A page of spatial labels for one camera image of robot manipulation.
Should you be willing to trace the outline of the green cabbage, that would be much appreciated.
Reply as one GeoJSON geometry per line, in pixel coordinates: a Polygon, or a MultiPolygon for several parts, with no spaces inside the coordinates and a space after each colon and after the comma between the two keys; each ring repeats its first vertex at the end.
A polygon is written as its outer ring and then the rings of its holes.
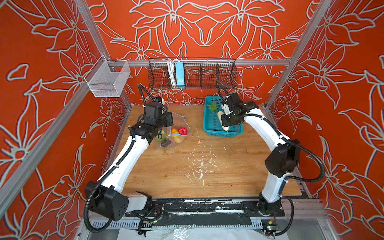
{"type": "Polygon", "coordinates": [[[158,142],[162,142],[166,139],[167,133],[164,130],[161,130],[155,137],[155,140],[158,142]]]}

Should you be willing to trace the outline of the dark avocado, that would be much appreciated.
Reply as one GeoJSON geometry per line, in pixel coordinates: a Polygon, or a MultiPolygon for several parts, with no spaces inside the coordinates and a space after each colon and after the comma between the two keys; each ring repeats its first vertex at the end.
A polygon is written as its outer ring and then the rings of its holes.
{"type": "Polygon", "coordinates": [[[169,139],[164,139],[162,142],[161,142],[161,147],[163,148],[166,148],[166,147],[169,147],[171,146],[173,143],[171,140],[169,139]]]}

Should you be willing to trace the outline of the clear zip top bag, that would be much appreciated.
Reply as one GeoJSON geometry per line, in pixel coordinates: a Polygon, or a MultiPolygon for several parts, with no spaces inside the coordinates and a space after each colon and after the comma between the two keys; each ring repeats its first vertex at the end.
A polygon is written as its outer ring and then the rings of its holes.
{"type": "Polygon", "coordinates": [[[191,133],[191,128],[185,116],[173,113],[173,126],[162,128],[160,134],[155,138],[157,148],[169,149],[181,147],[186,143],[191,133]]]}

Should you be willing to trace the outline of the yellow red peach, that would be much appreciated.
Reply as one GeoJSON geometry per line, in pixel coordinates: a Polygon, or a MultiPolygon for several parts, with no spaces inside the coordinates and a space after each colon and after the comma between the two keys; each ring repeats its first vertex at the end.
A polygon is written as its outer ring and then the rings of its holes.
{"type": "Polygon", "coordinates": [[[178,135],[178,134],[179,134],[179,131],[178,131],[177,129],[175,129],[175,128],[172,128],[172,129],[171,129],[171,134],[172,134],[172,135],[178,135]]]}

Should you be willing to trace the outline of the white radish with leaves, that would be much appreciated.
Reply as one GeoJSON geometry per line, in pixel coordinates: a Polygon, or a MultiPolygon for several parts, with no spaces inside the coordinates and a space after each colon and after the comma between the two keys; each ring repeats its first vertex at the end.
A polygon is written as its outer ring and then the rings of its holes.
{"type": "Polygon", "coordinates": [[[219,110],[219,107],[218,107],[216,101],[212,101],[212,103],[211,103],[210,105],[208,105],[208,108],[209,108],[209,110],[210,110],[211,112],[217,114],[217,117],[218,117],[219,122],[220,122],[220,124],[221,124],[221,126],[222,126],[222,129],[223,129],[224,131],[228,131],[230,128],[229,128],[229,127],[225,127],[225,126],[223,126],[223,122],[222,122],[222,115],[224,115],[225,113],[224,113],[223,111],[220,111],[220,110],[219,110]]]}

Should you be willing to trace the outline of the yellow potato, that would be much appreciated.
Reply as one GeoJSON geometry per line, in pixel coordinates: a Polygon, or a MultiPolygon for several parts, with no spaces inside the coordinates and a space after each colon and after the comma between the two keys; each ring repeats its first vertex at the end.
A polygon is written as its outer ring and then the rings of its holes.
{"type": "Polygon", "coordinates": [[[181,144],[185,140],[185,137],[179,136],[179,135],[173,135],[173,139],[176,144],[181,144]]]}

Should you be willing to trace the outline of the red fruit front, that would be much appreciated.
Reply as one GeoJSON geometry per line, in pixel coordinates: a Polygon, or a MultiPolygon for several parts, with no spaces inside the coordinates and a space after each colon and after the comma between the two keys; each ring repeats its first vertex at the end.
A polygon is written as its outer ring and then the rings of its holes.
{"type": "Polygon", "coordinates": [[[179,132],[180,135],[183,135],[183,136],[187,136],[188,133],[189,133],[188,130],[186,128],[184,128],[184,127],[179,128],[178,132],[179,132]]]}

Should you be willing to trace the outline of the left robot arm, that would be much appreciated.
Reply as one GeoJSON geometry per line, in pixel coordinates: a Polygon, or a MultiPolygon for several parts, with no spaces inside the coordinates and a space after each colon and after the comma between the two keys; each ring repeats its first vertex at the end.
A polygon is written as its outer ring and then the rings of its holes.
{"type": "Polygon", "coordinates": [[[126,213],[132,213],[141,221],[155,221],[158,217],[148,218],[141,215],[151,213],[151,196],[135,192],[123,195],[124,185],[140,156],[158,137],[165,127],[173,126],[173,114],[168,111],[165,100],[150,96],[143,99],[144,113],[138,117],[135,125],[129,126],[130,135],[117,158],[96,181],[86,185],[86,204],[84,224],[91,233],[100,233],[112,222],[119,221],[126,213]]]}

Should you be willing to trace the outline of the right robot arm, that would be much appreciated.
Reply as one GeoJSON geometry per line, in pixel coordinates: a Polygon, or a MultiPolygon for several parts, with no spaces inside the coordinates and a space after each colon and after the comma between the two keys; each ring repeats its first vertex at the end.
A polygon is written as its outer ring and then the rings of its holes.
{"type": "Polygon", "coordinates": [[[234,103],[231,100],[222,101],[224,114],[221,123],[224,127],[249,124],[270,148],[270,155],[265,160],[268,176],[265,186],[259,194],[257,211],[263,216],[269,216],[280,206],[282,193],[286,183],[292,179],[305,183],[317,183],[325,176],[325,166],[314,153],[304,148],[298,140],[291,140],[267,119],[259,107],[252,101],[234,103]],[[298,166],[301,152],[310,155],[319,166],[320,173],[312,179],[291,175],[298,166]]]}

